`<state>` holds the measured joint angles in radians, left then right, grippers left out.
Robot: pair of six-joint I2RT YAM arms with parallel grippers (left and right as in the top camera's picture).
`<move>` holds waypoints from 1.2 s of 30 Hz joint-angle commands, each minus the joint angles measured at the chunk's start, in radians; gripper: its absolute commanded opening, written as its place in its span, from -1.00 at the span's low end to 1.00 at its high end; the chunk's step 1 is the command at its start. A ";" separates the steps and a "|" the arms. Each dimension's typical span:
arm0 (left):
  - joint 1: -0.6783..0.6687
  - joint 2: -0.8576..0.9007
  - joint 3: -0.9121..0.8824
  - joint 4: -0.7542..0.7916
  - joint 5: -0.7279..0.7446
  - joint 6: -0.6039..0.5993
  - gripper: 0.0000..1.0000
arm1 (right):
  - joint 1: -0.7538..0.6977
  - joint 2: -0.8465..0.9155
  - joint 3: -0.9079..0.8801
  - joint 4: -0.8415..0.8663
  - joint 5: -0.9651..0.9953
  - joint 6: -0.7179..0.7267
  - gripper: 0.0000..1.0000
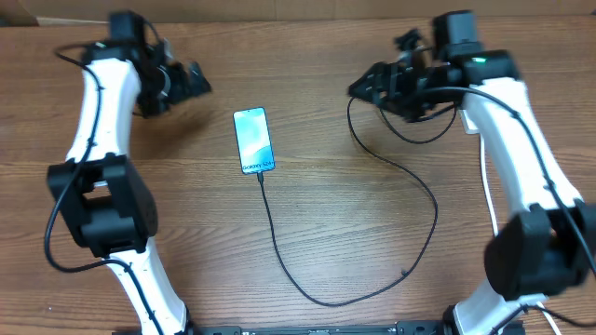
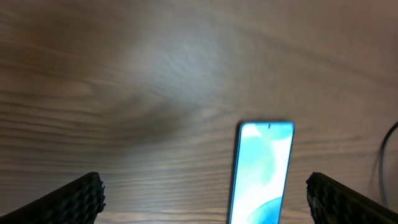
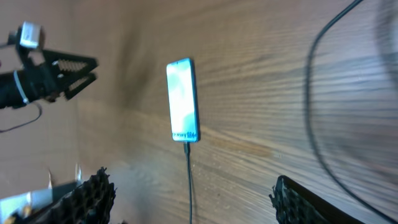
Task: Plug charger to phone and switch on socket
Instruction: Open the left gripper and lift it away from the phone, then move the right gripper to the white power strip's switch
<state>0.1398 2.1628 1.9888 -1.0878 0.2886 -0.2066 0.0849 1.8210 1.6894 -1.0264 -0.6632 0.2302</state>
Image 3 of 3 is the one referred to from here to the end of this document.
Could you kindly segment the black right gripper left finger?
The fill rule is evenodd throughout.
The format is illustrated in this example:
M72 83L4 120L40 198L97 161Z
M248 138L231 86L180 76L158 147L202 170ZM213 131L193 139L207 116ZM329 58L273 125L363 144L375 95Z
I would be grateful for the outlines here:
M25 218L28 224L108 224L116 198L106 168L41 211Z

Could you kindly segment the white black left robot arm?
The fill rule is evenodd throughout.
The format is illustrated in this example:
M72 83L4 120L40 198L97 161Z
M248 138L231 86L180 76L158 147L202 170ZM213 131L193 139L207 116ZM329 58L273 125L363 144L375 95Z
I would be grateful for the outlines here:
M1 74L1 108L21 108L37 100L54 103L60 96L72 99L96 80L98 66L92 57L43 50L44 62L35 65L20 53L24 68Z

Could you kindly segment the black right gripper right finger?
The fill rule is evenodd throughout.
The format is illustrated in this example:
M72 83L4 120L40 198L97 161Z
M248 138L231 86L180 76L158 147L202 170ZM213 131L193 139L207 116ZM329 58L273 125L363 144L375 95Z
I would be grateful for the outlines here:
M269 194L280 224L363 224L286 175Z

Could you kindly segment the blue Galaxy smartphone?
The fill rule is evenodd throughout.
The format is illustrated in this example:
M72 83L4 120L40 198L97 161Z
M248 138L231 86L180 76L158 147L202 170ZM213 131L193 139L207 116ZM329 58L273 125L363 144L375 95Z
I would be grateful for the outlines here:
M200 140L193 60L183 58L166 66L172 139Z

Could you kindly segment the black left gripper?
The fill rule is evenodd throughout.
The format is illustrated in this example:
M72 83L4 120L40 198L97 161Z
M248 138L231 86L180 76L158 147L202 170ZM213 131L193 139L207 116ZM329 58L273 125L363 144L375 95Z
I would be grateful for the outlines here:
M15 71L16 88L23 103L44 99L53 103L62 92L58 76L80 78L68 85L64 91L67 100L72 99L96 80L93 70L98 66L93 57L67 54L53 50L40 50L44 61L35 65L29 56L30 50L17 49L24 66L21 72Z

